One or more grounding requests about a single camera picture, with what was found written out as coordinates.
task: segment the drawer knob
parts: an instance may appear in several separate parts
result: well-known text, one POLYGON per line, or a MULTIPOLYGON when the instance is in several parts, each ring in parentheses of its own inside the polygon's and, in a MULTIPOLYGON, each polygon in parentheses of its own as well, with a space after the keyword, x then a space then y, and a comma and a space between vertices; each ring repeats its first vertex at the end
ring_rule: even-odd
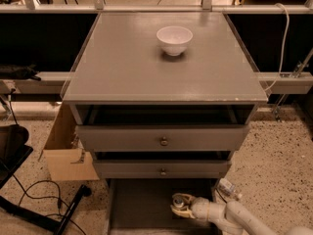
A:
POLYGON ((167 146, 168 145, 168 141, 167 141, 167 138, 166 137, 162 137, 160 139, 160 145, 161 146, 167 146))
POLYGON ((165 170, 164 168, 162 168, 162 169, 160 170, 160 175, 161 175, 161 176, 166 176, 166 170, 165 170))

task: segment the terrazzo floor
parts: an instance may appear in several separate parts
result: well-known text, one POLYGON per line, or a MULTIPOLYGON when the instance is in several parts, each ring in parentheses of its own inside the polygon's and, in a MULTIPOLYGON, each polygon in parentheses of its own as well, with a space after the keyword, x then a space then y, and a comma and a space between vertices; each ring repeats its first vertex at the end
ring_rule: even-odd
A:
MULTIPOLYGON (((30 133, 27 142, 34 151, 17 171, 16 176, 24 188, 38 180, 50 179, 41 151, 49 135, 59 107, 42 103, 13 104, 20 125, 30 133)), ((313 228, 313 124, 297 106, 282 107, 282 122, 276 122, 269 107, 260 108, 250 123, 250 132, 232 158, 233 165, 227 178, 244 194, 241 202, 255 216, 263 220, 278 234, 291 227, 303 225, 313 228)), ((1 125, 12 124, 10 117, 1 125)), ((58 182, 62 198, 68 203, 81 184, 92 189, 92 196, 83 198, 72 217, 86 234, 104 234, 105 214, 108 207, 108 188, 104 181, 58 182)), ((11 179, 1 190, 1 196, 17 204, 22 190, 11 179)), ((51 183, 34 186, 29 194, 42 197, 57 195, 51 183)), ((22 206, 42 214, 58 212, 54 199, 30 200, 24 198, 22 206)), ((35 225, 0 210, 0 234, 51 234, 35 225)), ((69 224, 66 235, 83 234, 69 224)))

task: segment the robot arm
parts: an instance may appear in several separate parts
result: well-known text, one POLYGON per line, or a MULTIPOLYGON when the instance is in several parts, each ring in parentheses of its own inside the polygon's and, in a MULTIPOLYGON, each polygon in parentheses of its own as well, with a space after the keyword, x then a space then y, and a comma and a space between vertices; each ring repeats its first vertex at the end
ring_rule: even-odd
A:
MULTIPOLYGON (((205 198, 177 193, 173 195, 171 209, 180 216, 205 219, 232 235, 242 235, 244 230, 249 235, 276 235, 237 201, 230 201, 226 205, 217 204, 205 198)), ((295 227, 286 235, 313 235, 313 231, 305 227, 295 227)))

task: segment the black chair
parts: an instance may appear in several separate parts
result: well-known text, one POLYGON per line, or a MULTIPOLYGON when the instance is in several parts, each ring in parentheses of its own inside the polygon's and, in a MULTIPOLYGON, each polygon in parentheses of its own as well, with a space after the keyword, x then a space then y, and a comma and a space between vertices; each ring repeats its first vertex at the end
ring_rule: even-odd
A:
MULTIPOLYGON (((0 127, 0 189, 32 153, 33 149, 24 145, 27 139, 28 131, 17 124, 0 127)), ((2 196, 0 196, 0 208, 9 214, 16 215, 27 222, 59 235, 66 229, 82 197, 90 195, 90 188, 81 185, 61 221, 12 204, 2 196)))

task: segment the bowl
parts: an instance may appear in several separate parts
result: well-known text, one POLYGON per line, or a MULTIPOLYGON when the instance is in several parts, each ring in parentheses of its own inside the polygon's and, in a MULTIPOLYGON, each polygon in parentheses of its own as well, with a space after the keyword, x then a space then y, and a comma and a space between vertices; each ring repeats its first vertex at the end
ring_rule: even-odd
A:
POLYGON ((185 27, 168 26, 161 28, 156 37, 160 48, 169 56, 178 56, 186 51, 193 33, 185 27))

